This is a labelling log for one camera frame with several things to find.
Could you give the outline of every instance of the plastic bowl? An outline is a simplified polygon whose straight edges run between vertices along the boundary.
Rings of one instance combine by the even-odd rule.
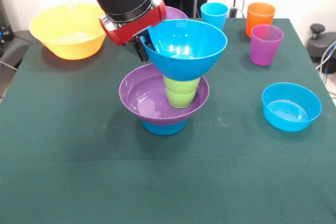
[[[268,86],[262,94],[266,120],[282,131],[302,131],[322,111],[319,98],[306,87],[295,83],[274,83]]]
[[[149,28],[154,50],[144,45],[150,60],[167,78],[191,81],[209,71],[227,45],[225,34],[192,19],[165,20]]]
[[[167,19],[189,19],[188,16],[181,10],[166,6]]]
[[[79,60],[94,55],[106,33],[99,17],[104,11],[94,4],[63,4],[41,12],[30,22],[30,32],[56,56]]]
[[[188,118],[205,104],[209,85],[201,77],[192,104],[186,109],[176,109],[169,104],[162,74],[153,64],[148,64],[131,71],[122,80],[119,96],[148,131],[156,135],[172,135],[182,130]]]

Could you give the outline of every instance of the orange cup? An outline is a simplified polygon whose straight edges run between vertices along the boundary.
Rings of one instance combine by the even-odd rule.
[[[251,38],[252,29],[261,24],[271,25],[275,13],[274,6],[263,3],[251,3],[247,8],[246,34]]]

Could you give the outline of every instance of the black knob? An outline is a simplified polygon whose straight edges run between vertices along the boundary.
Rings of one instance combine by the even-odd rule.
[[[319,35],[320,33],[324,32],[326,30],[324,25],[321,25],[321,24],[312,24],[310,26],[310,29],[316,35]]]

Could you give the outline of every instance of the blue cup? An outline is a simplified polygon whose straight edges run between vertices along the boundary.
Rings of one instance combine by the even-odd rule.
[[[220,30],[224,29],[228,12],[229,8],[222,3],[208,2],[201,6],[202,21]]]

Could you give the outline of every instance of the blue bowl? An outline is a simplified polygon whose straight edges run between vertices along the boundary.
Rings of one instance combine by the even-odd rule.
[[[322,111],[319,98],[309,89],[295,83],[274,83],[262,94],[266,120],[282,131],[302,131]]]
[[[142,124],[149,132],[152,132],[155,135],[169,136],[181,131],[187,125],[187,122],[188,120],[171,125],[157,125],[142,121]]]
[[[175,81],[191,81],[209,71],[227,45],[225,34],[191,19],[165,20],[149,28],[154,50],[144,45],[156,68]]]

